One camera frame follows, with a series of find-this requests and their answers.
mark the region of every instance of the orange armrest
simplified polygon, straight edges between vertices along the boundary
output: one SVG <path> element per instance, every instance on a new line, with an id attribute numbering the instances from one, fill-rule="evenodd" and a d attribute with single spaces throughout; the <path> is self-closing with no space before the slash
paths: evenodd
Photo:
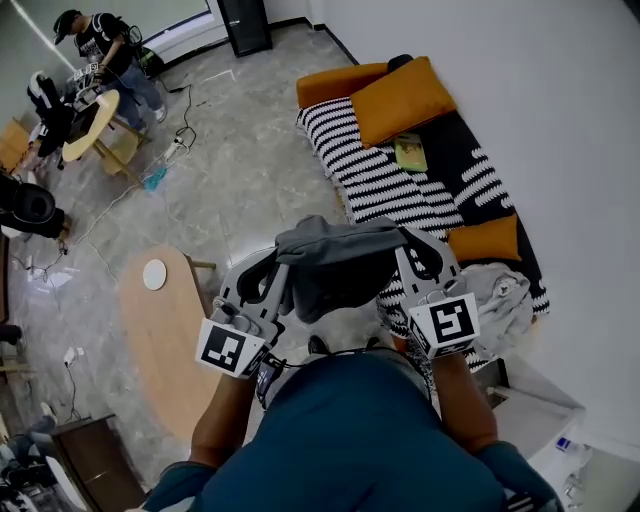
<path id="1" fill-rule="evenodd" d="M 387 64 L 363 64 L 331 69 L 298 80 L 298 105 L 308 108 L 323 101 L 351 96 L 387 74 Z"/>

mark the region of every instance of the orange cushion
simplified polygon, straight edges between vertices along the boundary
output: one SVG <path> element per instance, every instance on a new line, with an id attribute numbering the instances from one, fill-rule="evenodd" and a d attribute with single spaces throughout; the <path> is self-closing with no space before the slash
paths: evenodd
<path id="1" fill-rule="evenodd" d="M 518 216 L 490 220 L 477 226 L 457 228 L 449 233 L 449 246 L 458 261 L 484 259 L 522 261 L 518 254 Z"/>
<path id="2" fill-rule="evenodd" d="M 370 148 L 456 109 L 427 57 L 351 95 L 362 144 Z"/>
<path id="3" fill-rule="evenodd" d="M 308 108 L 323 101 L 346 98 L 387 74 L 387 64 L 363 64 L 330 69 L 298 80 L 298 106 Z"/>

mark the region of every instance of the floor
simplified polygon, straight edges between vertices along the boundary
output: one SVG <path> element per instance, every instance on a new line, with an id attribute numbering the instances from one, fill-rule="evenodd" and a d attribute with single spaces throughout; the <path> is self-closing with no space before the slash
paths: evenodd
<path id="1" fill-rule="evenodd" d="M 273 39 L 272 51 L 236 59 L 224 45 L 162 76 L 169 88 L 193 84 L 187 116 L 197 139 L 154 192 L 133 189 L 100 218 L 131 183 L 123 176 L 106 175 L 95 155 L 68 164 L 63 172 L 52 169 L 48 187 L 58 207 L 75 222 L 70 253 L 46 276 L 38 271 L 30 275 L 15 259 L 9 264 L 12 321 L 25 331 L 24 356 L 34 370 L 31 376 L 10 378 L 22 422 L 36 418 L 40 400 L 50 402 L 66 421 L 72 376 L 76 409 L 82 416 L 117 415 L 124 444 L 147 485 L 153 485 L 168 464 L 184 459 L 188 446 L 156 421 L 127 350 L 117 298 L 117 281 L 127 260 L 166 243 L 194 259 L 215 261 L 217 271 L 198 271 L 205 294 L 212 298 L 230 265 L 272 245 L 275 235 L 305 215 L 344 222 L 319 161 L 294 126 L 295 83 L 301 76 L 349 61 L 325 32 L 304 25 L 277 30 Z M 210 78 L 227 70 L 232 73 Z M 147 111 L 153 142 L 143 146 L 131 165 L 141 175 L 160 168 L 154 158 L 183 123 L 187 91 L 163 91 L 163 96 L 167 119 L 156 125 Z M 89 236 L 78 243 L 96 220 Z M 31 255 L 40 267 L 58 254 L 53 241 L 37 236 L 27 242 L 13 240 L 10 252 L 23 262 Z M 293 362 L 306 356 L 310 332 L 325 337 L 335 349 L 381 335 L 373 305 L 332 314 L 313 326 L 290 317 L 283 321 L 287 331 L 276 354 Z M 69 347 L 84 352 L 72 375 L 63 365 Z M 260 418 L 255 409 L 249 437 Z"/>

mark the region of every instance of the forearm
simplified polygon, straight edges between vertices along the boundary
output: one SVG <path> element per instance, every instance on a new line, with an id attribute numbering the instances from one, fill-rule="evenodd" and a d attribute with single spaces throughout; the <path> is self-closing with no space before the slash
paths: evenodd
<path id="1" fill-rule="evenodd" d="M 447 433 L 475 453 L 498 439 L 491 407 L 478 389 L 462 354 L 432 361 L 442 421 Z"/>
<path id="2" fill-rule="evenodd" d="M 193 431 L 189 460 L 219 468 L 242 446 L 255 386 L 255 377 L 220 378 L 209 407 Z"/>
<path id="3" fill-rule="evenodd" d="M 108 67 L 109 63 L 113 60 L 113 57 L 115 57 L 116 53 L 118 53 L 118 50 L 123 44 L 124 44 L 124 38 L 122 37 L 122 35 L 116 37 L 111 43 L 111 48 L 109 48 L 109 51 L 104 56 L 104 59 L 100 61 L 100 65 L 104 67 Z"/>

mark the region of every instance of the white coaster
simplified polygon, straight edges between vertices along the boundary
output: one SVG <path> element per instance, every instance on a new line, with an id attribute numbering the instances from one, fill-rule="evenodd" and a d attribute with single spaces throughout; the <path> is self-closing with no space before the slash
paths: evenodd
<path id="1" fill-rule="evenodd" d="M 147 289 L 159 290 L 167 280 L 167 267 L 160 260 L 151 260 L 144 266 L 142 280 Z"/>

